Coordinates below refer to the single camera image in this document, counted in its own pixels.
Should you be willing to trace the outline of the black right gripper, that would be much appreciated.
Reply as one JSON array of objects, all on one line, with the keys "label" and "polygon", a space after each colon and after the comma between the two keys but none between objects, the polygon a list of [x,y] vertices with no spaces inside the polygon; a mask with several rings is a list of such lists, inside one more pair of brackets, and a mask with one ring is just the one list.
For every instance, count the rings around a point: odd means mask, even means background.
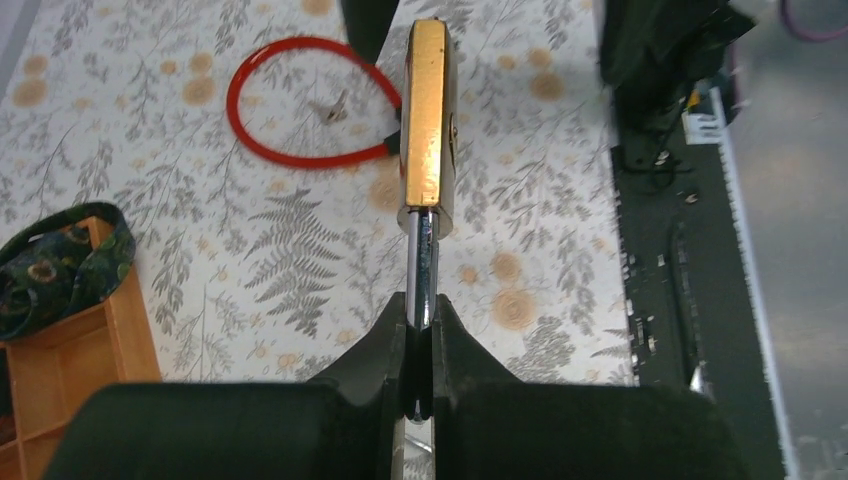
[{"label": "black right gripper", "polygon": [[399,0],[340,0],[351,49],[367,64],[375,64],[388,37]]}]

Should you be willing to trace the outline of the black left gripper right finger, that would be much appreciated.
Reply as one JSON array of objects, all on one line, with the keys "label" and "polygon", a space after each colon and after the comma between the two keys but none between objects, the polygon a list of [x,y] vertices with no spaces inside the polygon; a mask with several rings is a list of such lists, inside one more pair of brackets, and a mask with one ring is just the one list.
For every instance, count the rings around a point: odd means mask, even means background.
[{"label": "black left gripper right finger", "polygon": [[745,479],[715,405],[691,391],[531,383],[444,295],[430,327],[439,479]]}]

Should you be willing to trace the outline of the orange compartment tray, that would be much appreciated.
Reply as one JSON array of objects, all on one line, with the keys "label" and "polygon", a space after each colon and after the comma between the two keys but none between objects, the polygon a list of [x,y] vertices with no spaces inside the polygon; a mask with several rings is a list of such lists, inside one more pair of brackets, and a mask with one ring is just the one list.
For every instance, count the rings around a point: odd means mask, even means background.
[{"label": "orange compartment tray", "polygon": [[152,428],[141,402],[161,379],[135,259],[102,303],[32,335],[1,339],[15,436],[1,446],[5,479],[119,479]]}]

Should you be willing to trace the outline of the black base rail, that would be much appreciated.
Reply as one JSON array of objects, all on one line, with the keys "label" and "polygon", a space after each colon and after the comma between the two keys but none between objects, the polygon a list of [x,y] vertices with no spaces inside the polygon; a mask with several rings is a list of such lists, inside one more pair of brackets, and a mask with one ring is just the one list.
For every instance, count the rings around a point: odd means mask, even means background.
[{"label": "black base rail", "polygon": [[782,402],[727,177],[721,92],[711,88],[658,149],[625,129],[611,151],[635,379],[720,407],[755,479],[785,479]]}]

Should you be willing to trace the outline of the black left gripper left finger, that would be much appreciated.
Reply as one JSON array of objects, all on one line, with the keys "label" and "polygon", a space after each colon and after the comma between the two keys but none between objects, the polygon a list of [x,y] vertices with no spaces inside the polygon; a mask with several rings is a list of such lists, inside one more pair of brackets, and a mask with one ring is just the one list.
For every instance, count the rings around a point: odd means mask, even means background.
[{"label": "black left gripper left finger", "polygon": [[405,297],[301,383],[116,383],[67,427],[48,479],[399,479]]}]

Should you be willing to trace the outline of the dark rolled sock right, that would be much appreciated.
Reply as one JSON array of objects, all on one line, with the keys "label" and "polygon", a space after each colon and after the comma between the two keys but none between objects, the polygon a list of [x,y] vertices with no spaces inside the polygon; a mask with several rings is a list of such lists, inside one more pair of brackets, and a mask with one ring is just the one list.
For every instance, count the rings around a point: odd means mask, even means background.
[{"label": "dark rolled sock right", "polygon": [[128,276],[136,241],[108,202],[75,205],[1,249],[1,339],[32,335],[102,303]]}]

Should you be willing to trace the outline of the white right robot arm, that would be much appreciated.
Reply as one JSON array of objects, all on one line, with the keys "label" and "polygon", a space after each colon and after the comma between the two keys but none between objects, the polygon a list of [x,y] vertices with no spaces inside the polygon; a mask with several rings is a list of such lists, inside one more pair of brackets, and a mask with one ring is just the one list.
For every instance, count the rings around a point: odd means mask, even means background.
[{"label": "white right robot arm", "polygon": [[411,24],[445,22],[463,118],[491,135],[531,129],[604,88],[630,125],[656,130],[754,25],[728,1],[344,1],[340,10],[349,44],[391,77]]}]

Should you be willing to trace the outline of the brass padlock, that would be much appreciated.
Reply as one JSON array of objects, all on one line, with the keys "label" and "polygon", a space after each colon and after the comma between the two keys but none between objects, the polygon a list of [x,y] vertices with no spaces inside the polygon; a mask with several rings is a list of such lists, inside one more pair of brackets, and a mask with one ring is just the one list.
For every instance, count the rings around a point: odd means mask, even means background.
[{"label": "brass padlock", "polygon": [[447,24],[418,19],[409,31],[400,113],[400,208],[408,236],[406,321],[412,329],[407,416],[432,415],[432,369],[425,338],[437,310],[439,242],[453,228],[457,67]]}]

